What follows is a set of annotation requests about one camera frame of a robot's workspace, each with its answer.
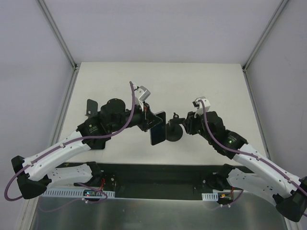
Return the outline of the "silver-edged black phone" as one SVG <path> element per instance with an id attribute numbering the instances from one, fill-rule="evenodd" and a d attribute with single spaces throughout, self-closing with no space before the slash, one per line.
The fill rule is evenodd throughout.
<path id="1" fill-rule="evenodd" d="M 161 111 L 156 115 L 162 119 L 162 122 L 150 129 L 150 141 L 151 145 L 157 145 L 166 140 L 166 112 Z"/>

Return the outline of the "black round phone stand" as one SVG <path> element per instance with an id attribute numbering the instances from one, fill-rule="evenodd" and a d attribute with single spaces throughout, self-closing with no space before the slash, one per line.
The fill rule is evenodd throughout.
<path id="1" fill-rule="evenodd" d="M 183 124 L 185 118 L 180 118 L 178 114 L 173 113 L 173 118 L 166 124 L 166 140 L 170 142 L 177 142 L 183 136 Z"/>

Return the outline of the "wooden base phone stand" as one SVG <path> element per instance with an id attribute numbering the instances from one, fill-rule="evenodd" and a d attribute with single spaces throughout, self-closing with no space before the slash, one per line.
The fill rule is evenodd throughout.
<path id="1" fill-rule="evenodd" d="M 98 115 L 98 102 L 88 99 L 86 102 L 86 114 L 88 118 L 97 117 Z"/>

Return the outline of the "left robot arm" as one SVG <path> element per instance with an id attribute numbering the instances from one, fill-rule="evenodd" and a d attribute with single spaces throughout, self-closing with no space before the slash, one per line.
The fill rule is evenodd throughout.
<path id="1" fill-rule="evenodd" d="M 79 169 L 58 166 L 80 153 L 103 150 L 107 141 L 126 128 L 137 126 L 146 132 L 159 125 L 165 125 L 165 116 L 152 113 L 148 103 L 133 103 L 128 110 L 121 99 L 109 100 L 62 141 L 31 157 L 12 158 L 21 197 L 32 199 L 62 184 L 99 185 L 102 176 L 95 162 L 86 162 Z"/>

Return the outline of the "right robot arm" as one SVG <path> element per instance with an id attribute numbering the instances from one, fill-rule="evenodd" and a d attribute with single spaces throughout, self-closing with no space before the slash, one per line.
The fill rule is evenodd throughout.
<path id="1" fill-rule="evenodd" d="M 299 222 L 307 209 L 307 179 L 293 175 L 263 157 L 246 139 L 225 128 L 216 112 L 199 115 L 188 112 L 183 122 L 185 132 L 200 135 L 216 152 L 242 164 L 255 176 L 248 178 L 239 169 L 226 166 L 216 176 L 221 189 L 237 187 L 273 204 L 285 218 Z"/>

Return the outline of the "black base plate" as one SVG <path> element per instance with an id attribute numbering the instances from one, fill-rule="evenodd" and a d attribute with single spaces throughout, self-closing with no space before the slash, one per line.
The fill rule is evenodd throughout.
<path id="1" fill-rule="evenodd" d="M 116 198 L 201 200 L 213 190 L 231 190 L 215 176 L 221 165 L 154 165 L 100 163 L 101 174 L 86 183 L 114 191 Z"/>

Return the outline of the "left aluminium frame post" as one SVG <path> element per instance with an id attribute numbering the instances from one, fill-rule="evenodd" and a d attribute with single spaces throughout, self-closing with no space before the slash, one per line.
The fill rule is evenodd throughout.
<path id="1" fill-rule="evenodd" d="M 51 11 L 50 9 L 48 8 L 46 2 L 44 0 L 36 0 L 43 16 L 45 17 L 46 19 L 46 22 L 48 23 L 55 39 L 57 40 L 61 50 L 63 51 L 66 59 L 68 60 L 69 64 L 71 65 L 71 67 L 73 69 L 77 69 L 77 63 L 75 62 L 57 24 L 56 24 L 56 21 L 54 20 L 52 14 L 51 14 Z"/>

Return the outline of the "aluminium frame post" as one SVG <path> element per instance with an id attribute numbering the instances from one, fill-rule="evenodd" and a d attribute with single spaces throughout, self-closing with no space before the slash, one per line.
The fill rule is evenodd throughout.
<path id="1" fill-rule="evenodd" d="M 281 15 L 283 14 L 283 12 L 285 11 L 286 7 L 290 2 L 291 0 L 281 0 L 280 3 L 278 4 L 273 15 L 269 19 L 267 25 L 265 26 L 263 32 L 261 33 L 259 39 L 257 40 L 255 46 L 253 47 L 250 55 L 248 56 L 246 62 L 242 65 L 242 70 L 244 73 L 248 70 L 248 68 L 256 58 L 260 49 L 264 45 L 265 41 L 269 37 L 270 33 L 274 29 L 275 25 L 277 24 L 278 20 L 280 19 Z"/>
<path id="2" fill-rule="evenodd" d="M 43 16 L 45 17 L 46 19 L 46 22 L 48 23 L 55 39 L 57 40 L 61 50 L 63 51 L 66 59 L 68 60 L 69 64 L 71 65 L 71 67 L 73 69 L 77 69 L 77 63 L 75 62 L 57 24 L 56 24 L 56 21 L 54 20 L 52 14 L 51 14 L 51 11 L 50 9 L 48 8 L 46 2 L 44 0 L 36 0 Z"/>

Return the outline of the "right aluminium frame post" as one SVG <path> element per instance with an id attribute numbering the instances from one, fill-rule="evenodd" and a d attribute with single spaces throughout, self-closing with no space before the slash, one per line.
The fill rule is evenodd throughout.
<path id="1" fill-rule="evenodd" d="M 242 65 L 242 70 L 244 73 L 248 70 L 248 68 L 256 58 L 260 49 L 264 45 L 265 41 L 269 37 L 270 33 L 274 29 L 275 25 L 277 24 L 278 20 L 280 19 L 281 15 L 283 14 L 283 12 L 285 11 L 286 7 L 290 2 L 291 0 L 281 0 L 280 3 L 278 4 L 273 15 L 269 19 L 267 25 L 265 26 L 263 32 L 261 33 L 259 39 L 257 40 L 255 46 L 253 47 L 250 55 L 248 56 L 246 62 Z"/>

